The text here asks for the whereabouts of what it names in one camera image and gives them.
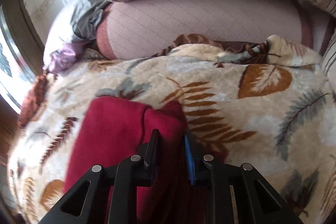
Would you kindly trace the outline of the dark red fleece garment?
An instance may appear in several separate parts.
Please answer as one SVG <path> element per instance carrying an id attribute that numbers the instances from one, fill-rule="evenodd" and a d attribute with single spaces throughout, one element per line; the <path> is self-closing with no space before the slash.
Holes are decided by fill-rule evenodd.
<path id="1" fill-rule="evenodd" d="M 206 194 L 190 184 L 182 106 L 170 101 L 160 109 L 121 98 L 100 97 L 86 112 L 72 150 L 64 183 L 67 192 L 93 165 L 109 167 L 134 155 L 158 129 L 161 145 L 155 180 L 137 190 L 138 223 L 205 223 Z"/>

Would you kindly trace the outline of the cream leaf-pattern plush blanket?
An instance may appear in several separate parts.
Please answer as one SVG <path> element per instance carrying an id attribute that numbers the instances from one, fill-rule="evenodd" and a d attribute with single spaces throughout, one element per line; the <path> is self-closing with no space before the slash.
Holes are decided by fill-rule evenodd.
<path id="1" fill-rule="evenodd" d="M 59 200 L 90 103 L 109 96 L 181 104 L 195 139 L 226 162 L 254 165 L 304 223 L 335 208 L 335 89 L 323 56 L 277 35 L 238 52 L 181 36 L 159 57 L 84 60 L 48 84 L 12 149 L 9 188 L 27 223 Z"/>

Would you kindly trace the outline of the orange floral cloth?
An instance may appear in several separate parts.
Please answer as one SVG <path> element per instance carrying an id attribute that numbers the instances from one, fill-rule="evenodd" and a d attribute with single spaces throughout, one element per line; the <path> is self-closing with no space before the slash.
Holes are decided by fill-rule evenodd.
<path id="1" fill-rule="evenodd" d="M 27 93 L 21 106 L 17 124 L 20 129 L 24 129 L 40 109 L 47 91 L 47 74 L 36 77 L 33 87 Z"/>

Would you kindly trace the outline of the purple floral cloth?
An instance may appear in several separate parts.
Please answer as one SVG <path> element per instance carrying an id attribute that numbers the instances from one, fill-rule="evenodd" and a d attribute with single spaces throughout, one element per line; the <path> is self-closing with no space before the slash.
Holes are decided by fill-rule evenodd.
<path id="1" fill-rule="evenodd" d="M 43 69 L 58 74 L 70 68 L 83 54 L 87 42 L 47 43 L 43 53 Z"/>

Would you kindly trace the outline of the grey-blue cloth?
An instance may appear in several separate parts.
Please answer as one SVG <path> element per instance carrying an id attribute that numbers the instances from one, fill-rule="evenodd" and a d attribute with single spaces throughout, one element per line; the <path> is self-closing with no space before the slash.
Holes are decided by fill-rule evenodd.
<path id="1" fill-rule="evenodd" d="M 109 5 L 106 0 L 76 0 L 70 20 L 74 34 L 82 40 L 95 40 L 96 30 Z"/>

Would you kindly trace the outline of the striped floral pillow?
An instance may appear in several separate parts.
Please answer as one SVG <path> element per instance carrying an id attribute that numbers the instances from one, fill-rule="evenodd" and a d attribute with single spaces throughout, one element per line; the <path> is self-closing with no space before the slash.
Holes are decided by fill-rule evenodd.
<path id="1" fill-rule="evenodd" d="M 323 73 L 329 79 L 329 83 L 335 89 L 336 82 L 336 31 L 334 31 L 329 44 L 327 46 L 327 50 L 323 55 L 323 59 L 321 62 L 321 68 Z"/>

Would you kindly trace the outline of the window with frame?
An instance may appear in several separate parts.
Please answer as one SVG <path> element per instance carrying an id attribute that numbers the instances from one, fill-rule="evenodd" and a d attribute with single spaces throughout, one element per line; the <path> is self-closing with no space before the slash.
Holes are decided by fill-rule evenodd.
<path id="1" fill-rule="evenodd" d="M 16 112 L 42 74 L 43 45 L 23 0 L 1 0 L 1 96 Z"/>

